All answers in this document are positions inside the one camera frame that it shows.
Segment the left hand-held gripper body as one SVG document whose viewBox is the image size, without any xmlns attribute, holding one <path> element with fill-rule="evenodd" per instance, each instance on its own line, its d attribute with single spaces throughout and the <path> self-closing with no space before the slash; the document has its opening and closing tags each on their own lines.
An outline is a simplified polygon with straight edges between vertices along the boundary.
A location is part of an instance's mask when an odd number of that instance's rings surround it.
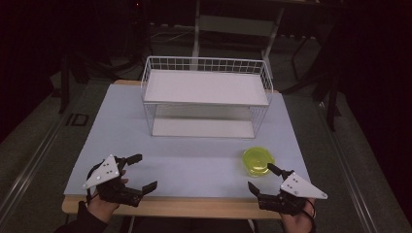
<svg viewBox="0 0 412 233">
<path fill-rule="evenodd" d="M 90 190 L 95 188 L 102 200 L 132 207 L 139 205 L 142 191 L 128 188 L 121 181 L 123 168 L 128 165 L 126 158 L 110 154 L 104 161 L 90 169 L 83 184 L 87 202 L 93 195 Z"/>
</svg>

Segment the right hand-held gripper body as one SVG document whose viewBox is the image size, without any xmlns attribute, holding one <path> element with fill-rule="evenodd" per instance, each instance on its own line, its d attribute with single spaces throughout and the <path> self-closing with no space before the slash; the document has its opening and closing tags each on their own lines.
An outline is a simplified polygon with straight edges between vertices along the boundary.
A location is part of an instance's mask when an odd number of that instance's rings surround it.
<svg viewBox="0 0 412 233">
<path fill-rule="evenodd" d="M 312 199 L 327 199 L 327 194 L 300 177 L 295 171 L 283 171 L 283 182 L 277 195 L 257 192 L 258 206 L 262 210 L 295 216 Z"/>
</svg>

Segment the yellow-green plastic bowl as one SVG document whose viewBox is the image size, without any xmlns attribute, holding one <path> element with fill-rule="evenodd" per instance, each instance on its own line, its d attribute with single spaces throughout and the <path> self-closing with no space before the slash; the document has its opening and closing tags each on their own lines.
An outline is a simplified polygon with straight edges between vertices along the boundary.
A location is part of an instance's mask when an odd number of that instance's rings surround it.
<svg viewBox="0 0 412 233">
<path fill-rule="evenodd" d="M 267 148 L 251 147 L 243 152 L 242 162 L 251 177 L 261 177 L 269 172 L 267 164 L 274 164 L 275 159 Z"/>
</svg>

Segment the person's right hand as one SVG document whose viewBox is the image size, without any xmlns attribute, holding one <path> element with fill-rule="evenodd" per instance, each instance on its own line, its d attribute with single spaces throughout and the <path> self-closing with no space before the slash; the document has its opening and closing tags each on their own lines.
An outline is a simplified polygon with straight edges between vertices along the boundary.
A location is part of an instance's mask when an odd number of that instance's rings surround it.
<svg viewBox="0 0 412 233">
<path fill-rule="evenodd" d="M 285 233 L 313 233 L 316 230 L 314 223 L 314 209 L 309 206 L 301 213 L 291 216 L 281 214 L 281 221 Z"/>
</svg>

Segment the person's left hand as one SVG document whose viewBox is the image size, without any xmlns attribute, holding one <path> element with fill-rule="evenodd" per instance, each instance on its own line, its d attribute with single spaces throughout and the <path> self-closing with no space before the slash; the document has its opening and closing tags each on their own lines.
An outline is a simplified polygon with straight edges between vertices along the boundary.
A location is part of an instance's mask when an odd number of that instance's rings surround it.
<svg viewBox="0 0 412 233">
<path fill-rule="evenodd" d="M 94 193 L 87 204 L 87 210 L 99 220 L 108 223 L 119 206 L 118 203 L 102 200 L 98 193 Z"/>
</svg>

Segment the metal floor rail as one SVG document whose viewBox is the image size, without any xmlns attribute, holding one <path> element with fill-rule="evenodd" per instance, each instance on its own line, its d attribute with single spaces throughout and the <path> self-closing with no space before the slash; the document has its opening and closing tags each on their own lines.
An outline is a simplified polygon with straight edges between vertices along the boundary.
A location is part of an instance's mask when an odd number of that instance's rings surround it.
<svg viewBox="0 0 412 233">
<path fill-rule="evenodd" d="M 7 192 L 5 198 L 0 203 L 0 226 L 5 225 L 8 218 L 13 214 L 18 202 L 24 195 L 25 190 L 30 186 L 30 183 L 37 173 L 40 164 L 45 159 L 46 154 L 50 150 L 52 142 L 56 137 L 61 125 L 67 118 L 67 114 L 58 114 L 47 134 L 40 142 L 39 146 L 34 150 L 25 167 L 18 174 L 11 189 Z"/>
<path fill-rule="evenodd" d="M 344 184 L 349 192 L 353 206 L 356 210 L 358 219 L 363 228 L 364 233 L 378 233 L 374 220 L 371 217 L 370 211 L 366 206 L 360 187 L 354 177 L 354 174 L 350 168 L 350 164 L 346 159 L 346 154 L 342 149 L 340 142 L 334 132 L 331 131 L 326 122 L 326 105 L 323 102 L 314 103 L 317 113 L 323 123 L 324 129 L 329 137 L 334 152 L 338 159 L 339 169 L 343 176 Z"/>
</svg>

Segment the white metal frame stand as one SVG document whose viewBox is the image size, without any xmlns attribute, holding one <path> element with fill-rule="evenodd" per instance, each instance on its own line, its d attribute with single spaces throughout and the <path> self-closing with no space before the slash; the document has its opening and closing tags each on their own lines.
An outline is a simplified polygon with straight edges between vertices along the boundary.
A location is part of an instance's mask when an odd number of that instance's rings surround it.
<svg viewBox="0 0 412 233">
<path fill-rule="evenodd" d="M 261 58 L 266 63 L 270 77 L 273 77 L 269 55 L 281 24 L 285 9 L 281 7 L 273 21 L 246 19 L 237 17 L 217 17 L 200 13 L 201 0 L 195 1 L 194 42 L 192 56 L 198 57 L 200 51 L 199 36 L 201 31 L 230 33 L 238 35 L 261 36 L 268 39 L 267 46 L 261 51 Z"/>
</svg>

